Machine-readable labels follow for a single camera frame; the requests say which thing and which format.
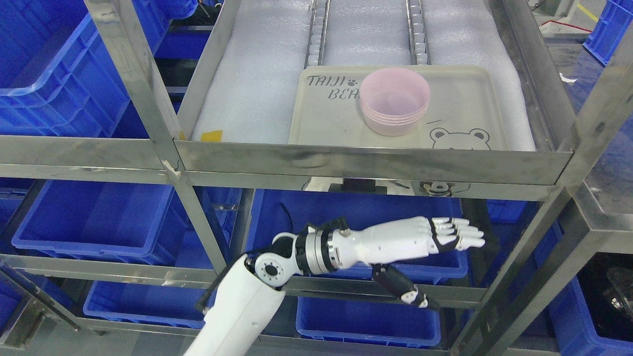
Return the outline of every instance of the pink bowl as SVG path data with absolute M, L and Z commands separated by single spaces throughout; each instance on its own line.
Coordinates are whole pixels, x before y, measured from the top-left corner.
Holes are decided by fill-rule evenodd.
M 427 111 L 430 87 L 412 70 L 383 68 L 363 80 L 359 97 L 369 128 L 384 136 L 401 136 L 411 132 Z
M 404 125 L 386 125 L 386 124 L 382 124 L 380 122 L 376 122 L 370 119 L 365 118 L 365 123 L 367 124 L 367 126 L 369 126 L 369 128 L 376 132 L 377 134 L 383 135 L 383 136 L 402 136 L 404 134 L 407 134 L 409 132 L 411 132 L 416 124 L 418 123 L 418 120 L 415 120 L 413 122 L 410 122 L 408 124 L 404 124 Z
M 381 116 L 407 117 L 428 105 L 430 87 L 412 70 L 382 68 L 365 77 L 360 86 L 360 99 L 366 108 Z
M 418 119 L 422 115 L 424 115 L 424 113 L 427 111 L 427 108 L 428 108 L 428 105 L 427 105 L 427 106 L 424 106 L 422 109 L 416 111 L 415 113 L 412 113 L 411 115 L 393 117 L 393 116 L 384 115 L 384 114 L 381 114 L 374 110 L 369 109 L 367 105 L 363 103 L 362 101 L 360 102 L 360 106 L 361 106 L 361 111 L 363 112 L 364 115 L 378 118 L 379 120 L 383 120 L 387 122 L 405 122 L 414 118 Z
M 417 121 L 420 119 L 422 115 L 424 115 L 424 113 L 426 112 L 426 109 L 427 109 L 426 107 L 423 108 L 423 110 L 417 113 L 416 115 L 410 115 L 409 117 L 395 119 L 395 118 L 389 118 L 389 117 L 385 118 L 384 116 L 372 113 L 368 111 L 366 108 L 364 108 L 363 105 L 361 104 L 361 110 L 363 111 L 364 117 L 370 118 L 374 121 L 381 122 L 384 124 L 406 124 L 408 122 Z

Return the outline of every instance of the blue storage crate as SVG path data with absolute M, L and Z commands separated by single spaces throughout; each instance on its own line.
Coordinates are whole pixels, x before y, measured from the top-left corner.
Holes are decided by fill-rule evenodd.
M 441 338 L 439 313 L 411 305 L 298 298 L 299 334 L 317 340 L 419 348 Z
M 210 33 L 167 32 L 156 51 L 156 58 L 188 58 L 199 60 Z
M 528 201 L 521 200 L 492 200 L 486 201 L 491 222 L 514 224 L 518 222 Z
M 251 215 L 247 250 L 270 245 L 273 237 L 290 230 L 283 203 L 292 217 L 293 233 L 311 222 L 323 224 L 345 216 L 350 228 L 362 230 L 369 226 L 415 216 L 459 217 L 458 201 L 451 198 L 421 196 L 389 196 L 374 194 L 321 193 L 306 191 L 259 190 L 256 192 Z M 461 278 L 468 273 L 467 253 L 449 251 L 416 260 L 393 264 L 415 283 L 441 283 L 448 278 Z M 372 269 L 355 265 L 350 269 L 321 275 L 323 277 L 371 279 Z
M 0 333 L 21 301 L 22 297 L 9 284 L 0 281 Z
M 173 265 L 190 227 L 171 186 L 48 181 L 11 242 L 52 257 Z
M 97 281 L 84 314 L 111 321 L 201 329 L 204 315 L 195 308 L 204 289 Z
M 162 0 L 158 1 L 161 10 L 169 18 L 187 18 L 196 12 L 197 0 Z
M 561 237 L 558 226 L 550 229 L 534 250 L 537 265 L 545 262 Z M 548 309 L 562 356 L 633 356 L 633 342 L 597 334 L 577 277 L 563 288 Z
M 161 7 L 195 2 L 133 0 L 152 51 Z M 0 134 L 110 137 L 129 97 L 83 1 L 0 4 Z
M 202 188 L 201 204 L 204 211 L 215 211 L 222 229 L 228 234 L 227 241 L 233 233 L 233 225 L 237 218 L 237 210 L 230 207 L 237 207 L 242 198 L 241 188 Z
M 598 24 L 584 47 L 606 65 L 633 19 L 633 0 L 607 0 Z

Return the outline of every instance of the metal rack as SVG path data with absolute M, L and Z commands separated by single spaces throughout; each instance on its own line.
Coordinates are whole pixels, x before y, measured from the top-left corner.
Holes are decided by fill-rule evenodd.
M 552 261 L 548 261 L 542 272 L 534 278 L 534 286 L 541 287 L 535 289 L 539 292 L 534 295 L 533 292 L 524 292 L 512 310 L 521 310 L 521 303 L 528 303 L 529 308 L 516 319 L 500 319 L 491 329 L 479 335 L 483 326 L 491 325 L 488 321 L 489 312 L 503 298 L 507 287 L 547 229 L 568 206 L 594 162 L 630 115 L 633 108 L 633 58 L 627 58 L 626 54 L 633 48 L 633 30 L 627 32 L 618 54 L 605 68 L 586 105 L 575 115 L 525 1 L 489 1 L 501 38 L 522 78 L 536 152 L 209 143 L 187 141 L 187 138 L 192 133 L 207 89 L 229 41 L 240 1 L 225 3 L 178 117 L 131 3 L 126 0 L 85 0 L 85 3 L 151 139 L 0 136 L 0 151 L 3 152 L 0 157 L 1 175 L 171 184 L 218 270 L 226 266 L 226 261 L 220 253 L 194 186 L 301 190 L 311 177 L 406 181 L 411 186 L 440 181 L 469 184 L 470 189 L 453 195 L 458 198 L 541 201 L 534 220 L 490 288 L 420 286 L 431 298 L 439 300 L 443 307 L 475 309 L 473 317 L 456 337 L 456 342 L 447 350 L 388 348 L 388 352 L 394 355 L 485 355 L 489 350 L 505 350 L 522 328 L 527 326 L 525 323 L 536 316 L 534 312 L 544 300 L 552 295 L 556 289 L 550 288 L 553 281 L 562 281 L 573 275 L 563 262 L 550 258 Z M 252 189 L 246 190 L 244 199 L 247 202 L 252 193 Z M 249 207 L 249 203 L 241 206 L 232 241 L 234 252 L 241 251 Z M 592 236 L 588 235 L 583 241 L 592 241 Z M 569 245 L 573 245 L 565 241 L 558 247 L 563 252 L 567 251 L 564 248 L 569 249 Z M 213 270 L 10 254 L 0 255 L 0 258 L 17 273 L 25 271 L 75 279 L 155 285 L 169 282 L 172 286 L 205 288 L 216 277 Z M 565 267 L 560 269 L 564 273 L 547 272 L 546 267 L 556 267 L 556 264 Z M 387 300 L 384 292 L 364 281 L 294 277 L 287 290 L 289 295 L 296 296 Z M 64 310 L 60 313 L 68 322 L 89 329 L 133 329 L 188 335 L 197 333 L 190 329 L 86 319 Z M 327 341 L 265 335 L 258 342 L 308 348 L 331 344 Z M 354 347 L 364 350 L 382 346 Z

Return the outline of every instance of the metal frame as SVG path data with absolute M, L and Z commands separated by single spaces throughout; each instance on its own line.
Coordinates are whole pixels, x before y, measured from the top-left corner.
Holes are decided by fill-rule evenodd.
M 612 245 L 611 249 L 614 249 L 620 245 L 618 239 L 623 238 L 616 233 L 607 236 L 602 232 L 590 232 L 582 241 L 565 238 L 556 251 L 569 251 L 577 259 L 573 259 L 572 263 L 550 258 L 531 284 L 535 287 L 534 291 L 524 292 L 512 305 L 512 315 L 516 318 L 502 317 L 483 339 L 474 338 L 487 325 L 487 313 L 498 305 L 506 287 L 514 280 L 555 218 L 568 206 L 583 178 L 629 116 L 633 108 L 633 69 L 632 57 L 627 56 L 627 51 L 633 48 L 633 30 L 627 32 L 618 53 L 605 69 L 585 107 L 575 116 L 525 1 L 489 2 L 508 53 L 518 73 L 525 79 L 522 82 L 523 94 L 537 152 L 333 148 L 186 141 L 229 41 L 240 1 L 224 5 L 190 83 L 191 90 L 185 94 L 176 118 L 131 3 L 127 0 L 85 0 L 151 139 L 0 136 L 0 148 L 3 148 L 0 172 L 8 177 L 171 184 L 183 201 L 217 269 L 225 266 L 213 234 L 217 221 L 207 220 L 197 200 L 194 185 L 300 190 L 311 177 L 406 181 L 411 182 L 412 187 L 419 186 L 419 182 L 423 181 L 442 181 L 469 184 L 469 189 L 456 194 L 462 198 L 543 201 L 536 217 L 490 288 L 420 286 L 428 290 L 429 295 L 435 295 L 443 307 L 475 308 L 473 317 L 451 349 L 398 350 L 403 355 L 483 355 L 491 350 L 509 352 L 507 350 L 512 341 L 544 303 L 543 299 L 536 297 L 549 298 L 555 289 L 552 281 L 571 278 L 578 267 L 577 261 L 588 258 L 587 253 L 581 253 L 578 246 L 599 248 L 600 243 L 597 241 L 606 238 L 610 241 L 608 244 Z M 423 192 L 415 190 L 413 194 Z M 242 232 L 246 234 L 245 228 L 242 228 Z M 14 267 L 15 271 L 82 279 L 203 288 L 215 278 L 215 271 L 209 270 L 16 255 L 0 255 L 0 258 Z M 338 282 L 297 277 L 291 280 L 288 290 L 290 295 L 385 301 L 383 292 L 361 281 Z M 54 300 L 45 299 L 43 303 L 55 309 L 59 307 Z M 528 308 L 521 313 L 520 307 L 526 303 Z M 58 312 L 71 324 L 94 329 L 128 327 L 121 323 L 78 318 L 63 307 Z M 152 326 L 138 328 L 149 332 L 170 330 Z M 306 340 L 289 341 L 274 336 L 262 336 L 260 342 L 276 345 L 300 343 L 302 347 L 312 343 L 321 346 L 327 344 Z

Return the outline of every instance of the robotic arm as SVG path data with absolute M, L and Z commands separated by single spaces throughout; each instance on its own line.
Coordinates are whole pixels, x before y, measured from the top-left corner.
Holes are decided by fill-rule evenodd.
M 280 307 L 281 289 L 294 274 L 325 274 L 361 262 L 373 279 L 407 304 L 429 305 L 426 296 L 388 265 L 449 250 L 484 245 L 484 233 L 465 219 L 413 217 L 352 231 L 345 219 L 282 232 L 255 258 L 242 255 L 221 279 L 212 308 L 185 356 L 241 356 Z

